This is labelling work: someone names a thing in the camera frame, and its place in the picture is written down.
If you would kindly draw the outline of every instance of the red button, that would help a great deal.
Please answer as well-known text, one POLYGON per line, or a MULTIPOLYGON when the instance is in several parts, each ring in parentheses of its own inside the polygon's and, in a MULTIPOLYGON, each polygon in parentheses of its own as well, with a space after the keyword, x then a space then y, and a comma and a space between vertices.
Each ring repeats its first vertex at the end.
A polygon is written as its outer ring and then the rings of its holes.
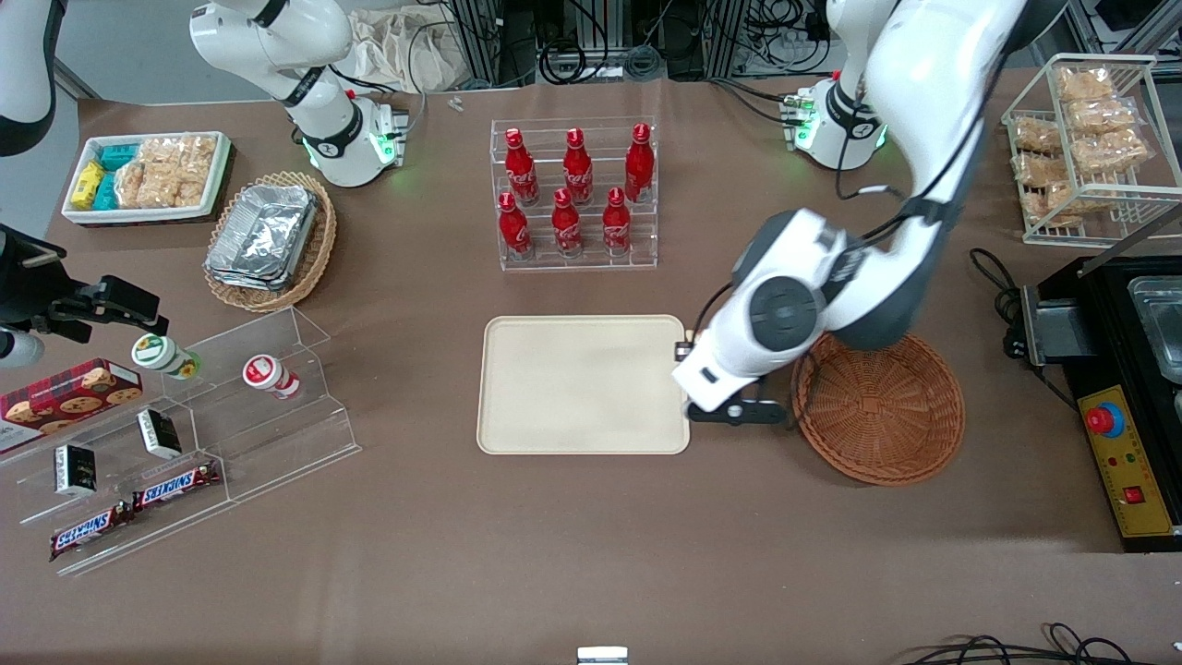
POLYGON ((1087 424, 1087 429, 1097 435, 1108 435, 1116 428, 1116 419, 1112 418, 1112 413, 1103 408, 1092 408, 1087 410, 1084 415, 1084 423, 1087 424))

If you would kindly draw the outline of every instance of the brown table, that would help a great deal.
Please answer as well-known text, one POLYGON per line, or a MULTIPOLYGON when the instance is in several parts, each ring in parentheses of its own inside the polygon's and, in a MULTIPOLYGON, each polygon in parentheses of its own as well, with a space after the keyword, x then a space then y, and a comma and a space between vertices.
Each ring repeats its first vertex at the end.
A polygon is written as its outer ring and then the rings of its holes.
MULTIPOLYGON (((1030 74, 1007 74, 998 98, 1030 74)), ((6 514, 0 660, 525 664, 623 644, 637 664, 886 663, 953 634, 1043 645, 1039 624, 1050 620, 1141 659, 1176 660, 1178 558, 1116 554, 1078 416, 1001 356, 994 287, 966 257, 987 247, 1035 281, 1077 253, 1018 240, 1001 135, 989 137, 915 325, 963 387, 963 449, 928 483, 877 489, 768 428, 695 425, 675 457, 481 454, 488 319, 689 321, 768 215, 807 206, 863 232, 895 206, 839 202, 831 171, 785 151, 779 129, 704 84, 462 97, 463 113, 431 99, 404 168, 331 190, 340 234, 301 307, 333 337, 326 374, 365 451, 78 580, 56 578, 45 534, 6 514), (489 122, 631 113, 661 123, 660 266, 501 273, 489 122)), ((991 105, 991 119, 1004 105, 991 105)), ((279 104, 79 110, 84 137, 227 132, 239 149, 232 189, 310 170, 279 104)), ((904 172, 888 145, 846 187, 904 184, 904 172)), ((87 230, 64 219, 51 228, 74 276, 112 272, 151 288, 186 344, 249 318, 203 282, 208 234, 208 224, 87 230)), ((123 358, 135 337, 106 326, 87 347, 50 340, 48 360, 5 373, 2 387, 123 358)), ((5 480, 0 500, 11 491, 5 480)))

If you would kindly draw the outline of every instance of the red bottle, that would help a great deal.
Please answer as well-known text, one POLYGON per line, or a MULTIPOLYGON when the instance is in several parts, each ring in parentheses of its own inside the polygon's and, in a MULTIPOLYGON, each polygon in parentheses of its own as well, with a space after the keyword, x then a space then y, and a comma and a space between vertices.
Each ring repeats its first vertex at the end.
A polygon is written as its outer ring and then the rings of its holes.
POLYGON ((643 122, 632 128, 632 144, 624 157, 624 194, 629 201, 647 203, 652 200, 652 169, 656 157, 652 155, 652 128, 643 122))
POLYGON ((533 257, 533 240, 530 237, 525 213, 517 207, 513 194, 505 191, 498 200, 501 208, 501 237, 508 247, 509 259, 524 261, 533 257))
POLYGON ((554 224, 558 253, 574 259, 583 254, 583 234, 579 233, 579 210, 574 209, 571 193, 565 187, 554 190, 554 213, 550 221, 554 224))
POLYGON ((563 157, 563 170, 566 172, 566 188, 571 190, 571 200, 582 206, 591 200, 591 156, 583 146, 583 130, 566 130, 566 156, 563 157))
POLYGON ((508 155, 505 156, 505 170, 509 175, 509 185, 522 206, 532 206, 538 202, 538 170, 533 165, 533 155, 525 146, 521 130, 506 129, 505 144, 509 148, 508 155))
POLYGON ((624 190, 612 187, 608 190, 608 207, 603 210, 603 246, 608 248, 609 256, 628 255, 632 247, 629 236, 631 224, 632 214, 624 206, 624 190))

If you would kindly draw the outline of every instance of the brown basket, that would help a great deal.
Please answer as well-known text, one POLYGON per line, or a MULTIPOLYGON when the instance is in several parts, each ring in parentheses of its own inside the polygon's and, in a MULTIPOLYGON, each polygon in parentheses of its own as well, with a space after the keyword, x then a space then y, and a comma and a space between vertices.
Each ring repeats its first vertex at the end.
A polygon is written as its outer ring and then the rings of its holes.
POLYGON ((965 402, 943 359, 908 335, 878 352, 824 335, 792 371, 800 431, 838 471, 875 485, 910 485, 952 462, 965 402))
MULTIPOLYGON (((286 291, 264 291, 261 288, 243 288, 242 286, 232 286, 229 283, 222 283, 214 279, 208 272, 206 273, 206 282, 209 283, 209 289, 214 292, 214 295, 219 300, 226 302, 227 305, 234 305, 242 307, 247 311, 253 312, 268 312, 284 308, 287 305, 293 305, 312 292, 316 282, 320 280, 320 275, 324 274, 324 268, 329 265, 329 254, 332 253, 332 242, 337 239, 337 213, 332 209, 332 201, 329 200, 329 193, 324 190, 324 185, 317 182, 314 178, 304 175, 303 172, 273 172, 271 175, 264 175, 262 177, 255 180, 247 187, 253 184, 275 184, 279 187, 288 187, 292 184, 298 184, 305 187, 317 195, 318 206, 316 208, 316 216, 312 217, 312 230, 309 233, 307 243, 304 245, 304 255, 300 257, 299 267, 296 268, 294 283, 290 286, 286 291)), ((209 239, 209 247, 214 246, 217 241, 217 235, 221 233, 222 228, 226 227, 226 217, 229 216, 229 210, 238 202, 238 197, 242 195, 242 191, 247 187, 243 187, 234 194, 229 203, 222 209, 221 216, 217 219, 217 226, 214 227, 213 236, 209 239)))

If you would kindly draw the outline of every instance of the red switch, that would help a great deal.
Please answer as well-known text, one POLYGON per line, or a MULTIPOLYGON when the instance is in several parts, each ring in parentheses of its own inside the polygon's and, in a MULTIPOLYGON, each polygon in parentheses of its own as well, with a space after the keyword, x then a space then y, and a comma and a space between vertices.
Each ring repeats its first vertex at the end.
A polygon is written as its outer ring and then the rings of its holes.
POLYGON ((1116 428, 1116 419, 1112 418, 1112 413, 1103 408, 1092 408, 1087 410, 1084 415, 1084 423, 1087 424, 1087 429, 1097 435, 1108 435, 1116 428))
POLYGON ((1145 494, 1141 491, 1141 487, 1132 487, 1124 489, 1124 502, 1125 503, 1145 503, 1145 494))

